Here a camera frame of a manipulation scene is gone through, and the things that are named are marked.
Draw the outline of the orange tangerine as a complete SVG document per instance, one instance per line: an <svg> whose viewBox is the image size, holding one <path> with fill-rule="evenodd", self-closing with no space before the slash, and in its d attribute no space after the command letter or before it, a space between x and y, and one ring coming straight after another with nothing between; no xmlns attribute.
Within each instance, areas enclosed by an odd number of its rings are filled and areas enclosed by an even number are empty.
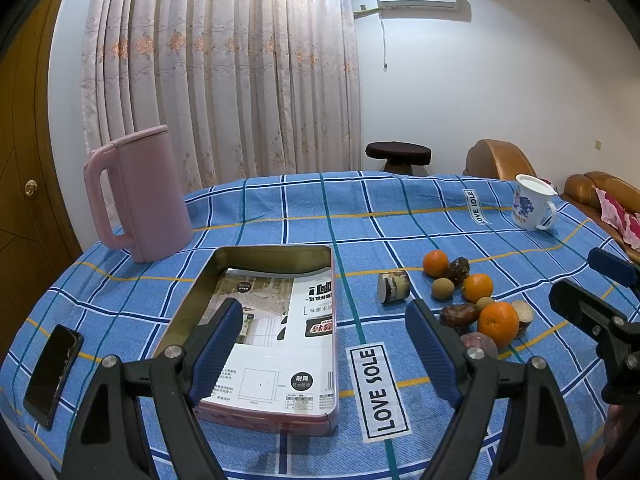
<svg viewBox="0 0 640 480"><path fill-rule="evenodd" d="M518 314L508 302L488 304L477 320L477 330L491 338L498 349L506 348L518 334L519 328Z"/></svg>
<svg viewBox="0 0 640 480"><path fill-rule="evenodd" d="M469 275L463 282L462 294L467 302L476 304L483 297L490 297L494 292L494 282L485 273Z"/></svg>
<svg viewBox="0 0 640 480"><path fill-rule="evenodd" d="M428 252L423 258L423 272L431 278L444 278L449 269L449 259L446 252L440 249Z"/></svg>

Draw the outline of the dark brown chestnut fruit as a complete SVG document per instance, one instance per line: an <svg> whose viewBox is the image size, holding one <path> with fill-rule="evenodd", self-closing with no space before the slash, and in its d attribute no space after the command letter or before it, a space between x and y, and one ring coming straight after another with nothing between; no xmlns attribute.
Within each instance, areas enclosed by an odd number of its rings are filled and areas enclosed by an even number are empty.
<svg viewBox="0 0 640 480"><path fill-rule="evenodd" d="M480 317L475 304L452 304L439 312L439 322L453 328L459 335L469 333L470 326Z"/></svg>

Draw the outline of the dark wrinkled passion fruit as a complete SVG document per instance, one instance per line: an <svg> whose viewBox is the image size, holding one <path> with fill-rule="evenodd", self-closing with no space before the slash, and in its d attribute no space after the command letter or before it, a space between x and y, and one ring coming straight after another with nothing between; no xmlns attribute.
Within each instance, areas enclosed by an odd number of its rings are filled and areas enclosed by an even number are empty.
<svg viewBox="0 0 640 480"><path fill-rule="evenodd" d="M452 281L454 286L460 287L469 275L470 263L467 258L458 257L448 264L446 278Z"/></svg>

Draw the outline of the tan round longan fruit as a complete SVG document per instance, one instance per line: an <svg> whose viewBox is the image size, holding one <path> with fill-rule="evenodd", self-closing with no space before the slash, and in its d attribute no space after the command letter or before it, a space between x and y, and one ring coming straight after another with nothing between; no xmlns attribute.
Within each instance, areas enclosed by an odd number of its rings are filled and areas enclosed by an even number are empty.
<svg viewBox="0 0 640 480"><path fill-rule="evenodd" d="M491 297L480 297L480 299L477 300L475 304L475 310L477 311L484 310L486 307L488 307L490 304L493 304L494 302L495 300L493 300Z"/></svg>
<svg viewBox="0 0 640 480"><path fill-rule="evenodd" d="M455 291L456 285L449 278L438 278L432 283L431 295L437 301L447 301Z"/></svg>

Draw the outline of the small printed cylinder can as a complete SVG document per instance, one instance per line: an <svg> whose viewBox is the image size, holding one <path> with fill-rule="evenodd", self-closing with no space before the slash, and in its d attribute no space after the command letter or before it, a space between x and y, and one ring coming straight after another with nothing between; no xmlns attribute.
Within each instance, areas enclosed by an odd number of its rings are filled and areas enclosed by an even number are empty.
<svg viewBox="0 0 640 480"><path fill-rule="evenodd" d="M409 296L410 280L404 270L385 271L378 274L378 301L393 304Z"/></svg>

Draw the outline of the purple passion fruit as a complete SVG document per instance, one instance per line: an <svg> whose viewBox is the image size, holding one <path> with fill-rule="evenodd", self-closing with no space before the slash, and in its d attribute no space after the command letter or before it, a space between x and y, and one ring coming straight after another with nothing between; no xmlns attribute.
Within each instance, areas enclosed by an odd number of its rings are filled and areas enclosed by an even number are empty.
<svg viewBox="0 0 640 480"><path fill-rule="evenodd" d="M498 348L495 341L493 341L489 336L480 332L473 332L462 335L460 339L466 348L480 348L488 356L491 356L494 359L498 358Z"/></svg>

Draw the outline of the pink floral cloth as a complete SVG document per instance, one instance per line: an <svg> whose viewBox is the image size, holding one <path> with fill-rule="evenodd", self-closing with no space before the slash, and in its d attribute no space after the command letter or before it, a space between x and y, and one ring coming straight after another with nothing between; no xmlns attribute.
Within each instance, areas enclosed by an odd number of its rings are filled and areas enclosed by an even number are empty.
<svg viewBox="0 0 640 480"><path fill-rule="evenodd" d="M638 250L640 247L639 215L626 211L609 192L596 188L596 193L601 208L601 220L616 229L626 245L633 250Z"/></svg>

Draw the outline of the black smartphone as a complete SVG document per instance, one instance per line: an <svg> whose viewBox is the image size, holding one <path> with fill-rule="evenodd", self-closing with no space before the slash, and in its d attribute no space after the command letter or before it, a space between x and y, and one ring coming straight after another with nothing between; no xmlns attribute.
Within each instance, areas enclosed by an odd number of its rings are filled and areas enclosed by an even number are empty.
<svg viewBox="0 0 640 480"><path fill-rule="evenodd" d="M83 343L77 330L57 325L40 353L23 404L45 430L52 427L66 379Z"/></svg>

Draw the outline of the white blue printed mug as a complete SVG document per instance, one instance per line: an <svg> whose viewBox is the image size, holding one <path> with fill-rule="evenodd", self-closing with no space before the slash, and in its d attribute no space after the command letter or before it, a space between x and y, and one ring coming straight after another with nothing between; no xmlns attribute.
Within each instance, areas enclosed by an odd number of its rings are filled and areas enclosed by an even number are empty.
<svg viewBox="0 0 640 480"><path fill-rule="evenodd" d="M558 215L553 201L557 197L558 193L546 181L518 174L512 203L514 223L527 231L550 230Z"/></svg>

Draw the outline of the blue plaid tablecloth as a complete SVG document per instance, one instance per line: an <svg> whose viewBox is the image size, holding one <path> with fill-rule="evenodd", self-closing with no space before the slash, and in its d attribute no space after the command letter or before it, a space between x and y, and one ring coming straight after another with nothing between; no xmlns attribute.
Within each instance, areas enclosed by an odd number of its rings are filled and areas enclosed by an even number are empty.
<svg viewBox="0 0 640 480"><path fill-rule="evenodd" d="M579 443L603 427L603 362L594 342L549 306L551 286L571 280L630 320L639 303L590 269L592 248L618 252L608 234L559 200L546 232L511 219L515 184L465 176L395 177L382 172L239 180L190 194L189 245L154 263L126 250L88 249L36 302L1 367L1 411L54 468L100 359L152 356L171 318L214 251L224 246L311 244L334 255L332 284L305 289L300 334L334 336L337 427L292 437L219 426L204 432L233 479L415 479L450 419L405 329L405 305L378 301L385 271L404 270L411 298L431 299L424 256L439 249L490 277L499 301L522 300L532 324L503 352L511 362L545 358L570 410Z"/></svg>

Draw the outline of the pink metal tin box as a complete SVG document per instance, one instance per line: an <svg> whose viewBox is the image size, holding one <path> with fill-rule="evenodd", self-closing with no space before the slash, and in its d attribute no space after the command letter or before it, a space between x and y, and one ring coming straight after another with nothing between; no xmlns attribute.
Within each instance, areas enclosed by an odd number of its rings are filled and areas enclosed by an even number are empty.
<svg viewBox="0 0 640 480"><path fill-rule="evenodd" d="M184 344L224 300L243 324L211 393L195 409L216 424L305 436L337 425L334 264L324 245L216 249L155 350Z"/></svg>

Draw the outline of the wooden door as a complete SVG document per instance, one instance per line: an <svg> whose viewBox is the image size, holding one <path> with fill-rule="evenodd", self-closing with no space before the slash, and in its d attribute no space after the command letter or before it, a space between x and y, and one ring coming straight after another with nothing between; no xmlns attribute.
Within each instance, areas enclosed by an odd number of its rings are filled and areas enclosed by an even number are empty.
<svg viewBox="0 0 640 480"><path fill-rule="evenodd" d="M80 255L56 176L48 82L62 0L40 0L1 57L1 355ZM28 180L38 183L28 198Z"/></svg>

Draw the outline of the dark round stool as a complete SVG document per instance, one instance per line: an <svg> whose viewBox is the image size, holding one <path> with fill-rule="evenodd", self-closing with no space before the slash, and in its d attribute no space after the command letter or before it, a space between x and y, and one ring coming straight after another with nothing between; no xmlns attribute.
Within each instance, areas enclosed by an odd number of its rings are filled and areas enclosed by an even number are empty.
<svg viewBox="0 0 640 480"><path fill-rule="evenodd" d="M385 160L383 170L390 174L413 175L414 166L428 166L432 151L420 144L383 141L366 146L366 155L372 159Z"/></svg>

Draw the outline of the pink electric kettle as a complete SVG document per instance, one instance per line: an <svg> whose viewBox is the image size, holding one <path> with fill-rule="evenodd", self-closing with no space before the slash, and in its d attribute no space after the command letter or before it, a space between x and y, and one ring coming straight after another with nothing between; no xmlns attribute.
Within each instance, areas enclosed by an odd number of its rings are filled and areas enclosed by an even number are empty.
<svg viewBox="0 0 640 480"><path fill-rule="evenodd" d="M107 174L122 234L111 227L102 190ZM88 203L100 241L111 250L127 249L137 263L165 259L192 240L165 125L147 128L89 153L84 166Z"/></svg>

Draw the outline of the brass door knob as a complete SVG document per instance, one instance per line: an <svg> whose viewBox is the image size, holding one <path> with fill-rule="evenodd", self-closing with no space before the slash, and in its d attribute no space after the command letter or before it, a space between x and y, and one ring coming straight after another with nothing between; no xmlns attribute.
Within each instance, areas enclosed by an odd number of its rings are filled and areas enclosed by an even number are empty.
<svg viewBox="0 0 640 480"><path fill-rule="evenodd" d="M24 193L28 198L32 198L37 194L38 183L35 180L28 180L24 186Z"/></svg>

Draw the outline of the floral pink curtain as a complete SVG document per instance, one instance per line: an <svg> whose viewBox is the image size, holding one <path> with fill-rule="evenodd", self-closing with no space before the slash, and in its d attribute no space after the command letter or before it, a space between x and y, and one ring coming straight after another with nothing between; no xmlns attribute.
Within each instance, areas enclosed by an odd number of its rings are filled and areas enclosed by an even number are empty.
<svg viewBox="0 0 640 480"><path fill-rule="evenodd" d="M88 148L164 125L183 187L357 170L352 0L90 0Z"/></svg>

